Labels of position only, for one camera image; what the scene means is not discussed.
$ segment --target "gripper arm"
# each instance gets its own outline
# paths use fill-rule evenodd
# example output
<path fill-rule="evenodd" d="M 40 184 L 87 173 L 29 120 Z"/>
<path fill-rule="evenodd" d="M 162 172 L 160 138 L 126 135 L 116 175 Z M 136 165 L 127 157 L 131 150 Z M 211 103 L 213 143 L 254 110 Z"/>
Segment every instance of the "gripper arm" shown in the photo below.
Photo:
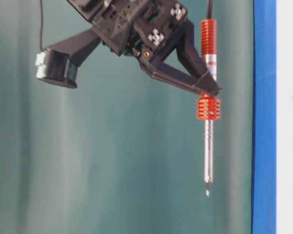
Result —
<path fill-rule="evenodd" d="M 174 49 L 190 76 L 164 63 Z M 158 53 L 143 47 L 139 63 L 150 77 L 195 94 L 216 96 L 221 90 L 194 47 L 194 26 L 189 20 Z"/>

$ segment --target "black plastic part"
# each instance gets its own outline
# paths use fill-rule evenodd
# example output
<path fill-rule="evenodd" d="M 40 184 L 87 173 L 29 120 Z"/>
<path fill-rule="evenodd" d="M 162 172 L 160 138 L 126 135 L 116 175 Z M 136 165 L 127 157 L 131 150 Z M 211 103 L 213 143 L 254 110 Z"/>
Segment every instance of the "black plastic part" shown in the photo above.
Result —
<path fill-rule="evenodd" d="M 164 63 L 175 48 L 178 59 L 191 76 Z M 142 54 L 139 59 L 140 67 L 154 79 L 195 94 L 205 92 L 216 96 L 221 90 L 194 48 L 194 25 L 189 20 L 161 51 L 152 55 L 148 48 L 143 48 Z"/>
<path fill-rule="evenodd" d="M 54 84 L 66 88 L 77 88 L 75 80 L 71 80 L 66 77 L 67 63 L 69 62 L 69 55 L 47 49 L 47 56 L 45 59 L 45 78 L 39 78 L 38 80 Z"/>
<path fill-rule="evenodd" d="M 39 80 L 66 88 L 77 88 L 75 80 L 67 77 L 68 65 L 71 62 L 76 67 L 81 66 L 100 41 L 93 30 L 88 29 L 49 46 L 45 60 L 46 77 Z"/>

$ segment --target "soldering iron tip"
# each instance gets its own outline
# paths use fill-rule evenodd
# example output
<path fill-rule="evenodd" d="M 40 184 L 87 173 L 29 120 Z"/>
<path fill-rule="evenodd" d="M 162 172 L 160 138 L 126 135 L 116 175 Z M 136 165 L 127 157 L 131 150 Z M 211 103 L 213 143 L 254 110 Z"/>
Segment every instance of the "soldering iron tip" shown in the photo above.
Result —
<path fill-rule="evenodd" d="M 209 197 L 209 183 L 206 183 L 206 196 Z"/>

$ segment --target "metal shaft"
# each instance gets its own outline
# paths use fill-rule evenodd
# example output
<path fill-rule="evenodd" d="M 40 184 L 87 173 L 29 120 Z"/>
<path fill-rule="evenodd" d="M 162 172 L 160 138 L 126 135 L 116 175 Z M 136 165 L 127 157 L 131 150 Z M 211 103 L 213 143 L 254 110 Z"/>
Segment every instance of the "metal shaft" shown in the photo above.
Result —
<path fill-rule="evenodd" d="M 209 68 L 214 80 L 217 80 L 217 55 L 203 55 L 202 59 Z M 209 196 L 209 184 L 213 183 L 214 168 L 214 121 L 205 120 L 205 150 L 204 150 L 204 181 L 206 182 L 206 195 Z"/>

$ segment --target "white panel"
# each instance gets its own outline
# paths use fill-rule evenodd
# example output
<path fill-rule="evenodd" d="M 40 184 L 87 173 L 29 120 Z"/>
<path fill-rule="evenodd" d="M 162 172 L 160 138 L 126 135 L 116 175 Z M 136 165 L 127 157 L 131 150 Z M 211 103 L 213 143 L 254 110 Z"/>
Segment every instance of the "white panel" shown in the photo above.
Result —
<path fill-rule="evenodd" d="M 293 231 L 293 0 L 277 0 L 276 210 L 277 233 Z"/>

